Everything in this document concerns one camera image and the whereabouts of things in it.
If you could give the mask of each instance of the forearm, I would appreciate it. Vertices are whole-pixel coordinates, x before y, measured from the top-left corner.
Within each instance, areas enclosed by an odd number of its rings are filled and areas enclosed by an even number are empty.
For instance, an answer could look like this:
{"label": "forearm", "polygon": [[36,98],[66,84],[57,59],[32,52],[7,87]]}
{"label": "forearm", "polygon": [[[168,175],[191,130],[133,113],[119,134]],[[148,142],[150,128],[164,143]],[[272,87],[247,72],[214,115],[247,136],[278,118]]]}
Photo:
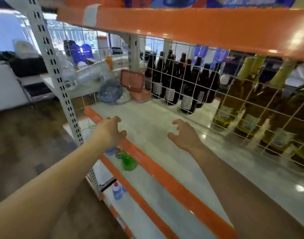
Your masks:
{"label": "forearm", "polygon": [[194,149],[191,155],[240,238],[304,238],[303,226],[209,148]]}
{"label": "forearm", "polygon": [[40,238],[61,214],[105,147],[83,144],[0,203],[0,238]]}

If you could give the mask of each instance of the floor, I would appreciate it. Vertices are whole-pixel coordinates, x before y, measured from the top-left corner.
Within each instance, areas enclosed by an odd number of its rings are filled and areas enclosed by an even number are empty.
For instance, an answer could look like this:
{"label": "floor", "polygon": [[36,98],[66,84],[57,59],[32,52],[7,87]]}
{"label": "floor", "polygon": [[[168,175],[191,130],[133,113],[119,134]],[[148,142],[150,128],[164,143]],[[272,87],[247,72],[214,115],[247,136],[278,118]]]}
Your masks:
{"label": "floor", "polygon": [[[0,112],[0,201],[76,148],[62,128],[66,122],[54,100]],[[84,180],[48,238],[127,236]]]}

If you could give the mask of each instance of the champagne bottle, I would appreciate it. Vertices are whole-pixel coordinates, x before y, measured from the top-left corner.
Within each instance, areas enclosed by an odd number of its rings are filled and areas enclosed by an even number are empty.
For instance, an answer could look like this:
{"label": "champagne bottle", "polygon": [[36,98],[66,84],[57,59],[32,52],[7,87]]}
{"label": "champagne bottle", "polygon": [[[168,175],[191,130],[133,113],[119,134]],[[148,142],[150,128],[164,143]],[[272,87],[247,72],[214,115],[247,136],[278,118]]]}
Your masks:
{"label": "champagne bottle", "polygon": [[173,54],[173,50],[169,49],[169,53],[168,53],[168,56],[167,56],[166,62],[165,62],[164,72],[166,72],[169,69],[170,57],[172,54]]}
{"label": "champagne bottle", "polygon": [[180,100],[183,98],[184,89],[186,87],[186,84],[191,80],[191,65],[192,60],[187,59],[186,61],[186,67],[184,68],[184,72],[181,74],[181,89],[180,89]]}
{"label": "champagne bottle", "polygon": [[155,71],[155,56],[153,54],[150,54],[149,61],[147,63],[147,68],[144,73],[145,76],[144,88],[147,90],[152,89],[152,74],[153,74],[152,70]]}
{"label": "champagne bottle", "polygon": [[[277,111],[281,113],[272,115],[270,127],[260,141],[262,146],[268,145],[267,152],[275,155],[282,154],[292,143],[297,147],[304,143],[304,88],[283,99]],[[303,154],[304,148],[294,157],[304,158]]]}
{"label": "champagne bottle", "polygon": [[254,58],[245,58],[244,64],[239,70],[236,79],[230,85],[227,95],[221,99],[214,123],[227,128],[229,124],[235,119],[237,112],[241,109],[243,104],[242,98],[243,87],[242,81],[249,75],[249,72],[254,64]]}
{"label": "champagne bottle", "polygon": [[216,63],[215,65],[215,70],[212,71],[212,73],[210,74],[210,77],[207,81],[206,87],[208,89],[210,89],[209,93],[208,93],[208,97],[206,98],[205,96],[203,97],[203,103],[212,103],[214,101],[215,98],[215,93],[219,88],[220,85],[220,75],[219,75],[219,71],[220,71],[220,66],[222,65],[222,63]]}
{"label": "champagne bottle", "polygon": [[181,111],[186,114],[192,114],[196,109],[196,101],[200,92],[199,86],[196,84],[200,73],[201,62],[202,57],[198,56],[191,72],[191,82],[188,82],[184,88]]}
{"label": "champagne bottle", "polygon": [[157,99],[162,99],[165,95],[165,93],[162,93],[163,90],[163,81],[165,80],[164,76],[164,57],[163,55],[160,54],[160,58],[157,62],[156,65],[156,71],[153,72],[153,89],[152,89],[152,94],[155,98]]}
{"label": "champagne bottle", "polygon": [[185,71],[185,63],[186,63],[186,53],[182,53],[181,59],[180,59],[180,64],[179,64],[179,75],[183,75]]}
{"label": "champagne bottle", "polygon": [[197,101],[196,101],[196,108],[201,108],[203,106],[203,99],[204,97],[207,97],[207,92],[208,92],[208,79],[210,76],[210,65],[206,64],[204,66],[204,69],[202,73],[198,76],[198,82],[197,84],[200,86],[199,89],[199,94],[197,96]]}
{"label": "champagne bottle", "polygon": [[175,61],[173,65],[172,76],[170,77],[170,79],[168,79],[167,83],[165,84],[166,91],[165,91],[164,100],[166,102],[166,105],[176,105],[180,97],[179,90],[181,89],[181,86],[178,79],[178,73],[179,73],[179,62]]}
{"label": "champagne bottle", "polygon": [[242,137],[252,139],[260,126],[270,115],[270,110],[274,109],[277,102],[281,99],[282,89],[285,81],[295,69],[296,61],[286,61],[270,80],[269,84],[259,90],[258,93],[252,93],[248,99],[250,103],[246,104],[246,110],[239,121],[234,132]]}

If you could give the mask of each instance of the person's right hand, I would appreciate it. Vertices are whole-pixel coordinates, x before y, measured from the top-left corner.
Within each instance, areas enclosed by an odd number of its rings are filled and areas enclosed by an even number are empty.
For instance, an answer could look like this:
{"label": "person's right hand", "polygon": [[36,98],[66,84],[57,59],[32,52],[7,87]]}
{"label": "person's right hand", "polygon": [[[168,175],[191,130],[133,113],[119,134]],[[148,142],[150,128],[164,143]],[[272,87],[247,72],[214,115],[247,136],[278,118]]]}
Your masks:
{"label": "person's right hand", "polygon": [[188,122],[177,119],[172,124],[177,124],[178,135],[170,132],[168,133],[168,138],[180,149],[191,153],[194,149],[201,149],[205,146],[199,139],[195,129]]}

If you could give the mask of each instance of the person's left hand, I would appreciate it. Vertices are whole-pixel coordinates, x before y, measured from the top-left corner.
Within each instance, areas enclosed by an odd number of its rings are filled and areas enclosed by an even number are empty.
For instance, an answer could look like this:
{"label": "person's left hand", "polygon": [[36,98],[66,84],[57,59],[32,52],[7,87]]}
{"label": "person's left hand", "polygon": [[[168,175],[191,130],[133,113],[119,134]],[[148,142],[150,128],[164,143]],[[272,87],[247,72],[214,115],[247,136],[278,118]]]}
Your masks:
{"label": "person's left hand", "polygon": [[106,150],[120,144],[126,138],[127,133],[125,130],[119,132],[118,122],[121,122],[120,117],[106,118],[94,129],[90,141],[95,146],[103,145]]}

